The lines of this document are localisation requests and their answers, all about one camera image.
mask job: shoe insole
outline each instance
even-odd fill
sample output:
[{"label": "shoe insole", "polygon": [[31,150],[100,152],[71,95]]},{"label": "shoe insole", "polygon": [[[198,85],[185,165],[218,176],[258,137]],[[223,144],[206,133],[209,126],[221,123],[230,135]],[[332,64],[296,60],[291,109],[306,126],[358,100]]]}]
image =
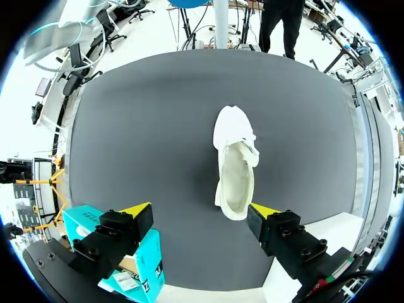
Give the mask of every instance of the shoe insole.
[{"label": "shoe insole", "polygon": [[233,211],[244,208],[248,189],[248,164],[243,159],[239,144],[229,146],[220,180],[227,204]]}]

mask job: white pole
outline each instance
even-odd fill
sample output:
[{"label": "white pole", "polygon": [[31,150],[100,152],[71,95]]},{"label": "white pole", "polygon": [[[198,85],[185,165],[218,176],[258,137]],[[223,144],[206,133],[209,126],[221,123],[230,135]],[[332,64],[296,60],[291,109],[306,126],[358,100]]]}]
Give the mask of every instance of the white pole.
[{"label": "white pole", "polygon": [[215,9],[216,48],[226,49],[229,37],[229,0],[213,0],[213,7]]}]

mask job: white shoe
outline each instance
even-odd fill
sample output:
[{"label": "white shoe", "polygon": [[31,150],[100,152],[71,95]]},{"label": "white shoe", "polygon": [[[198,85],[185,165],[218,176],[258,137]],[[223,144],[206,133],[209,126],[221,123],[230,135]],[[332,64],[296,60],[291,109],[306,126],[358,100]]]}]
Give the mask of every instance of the white shoe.
[{"label": "white shoe", "polygon": [[253,167],[259,162],[255,139],[250,121],[240,108],[226,106],[220,111],[213,131],[220,178],[215,205],[231,220],[247,218],[253,198]]}]

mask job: teal box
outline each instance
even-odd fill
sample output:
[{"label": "teal box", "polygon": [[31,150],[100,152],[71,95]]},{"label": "teal box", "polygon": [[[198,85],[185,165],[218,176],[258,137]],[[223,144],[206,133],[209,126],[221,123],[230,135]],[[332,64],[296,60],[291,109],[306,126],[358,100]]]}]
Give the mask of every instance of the teal box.
[{"label": "teal box", "polygon": [[[83,205],[63,211],[64,224],[69,237],[71,247],[73,239],[82,239],[95,230],[100,224],[99,217],[102,211]],[[129,282],[132,289],[123,290],[118,281],[117,274],[126,272],[133,281]],[[139,248],[133,256],[126,256],[113,274],[108,279],[102,279],[103,284],[114,289],[128,299],[139,303],[153,303],[156,301],[165,283],[162,266],[162,253],[160,246],[160,233],[156,229],[150,229]]]}]

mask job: person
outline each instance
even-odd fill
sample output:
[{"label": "person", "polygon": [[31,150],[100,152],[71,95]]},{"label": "person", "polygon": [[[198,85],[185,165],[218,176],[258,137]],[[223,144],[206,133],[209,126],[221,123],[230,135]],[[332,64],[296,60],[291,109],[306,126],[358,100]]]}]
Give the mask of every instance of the person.
[{"label": "person", "polygon": [[259,47],[268,52],[271,47],[270,36],[273,29],[283,21],[283,46],[285,57],[295,59],[295,45],[302,22],[304,0],[264,0]]}]

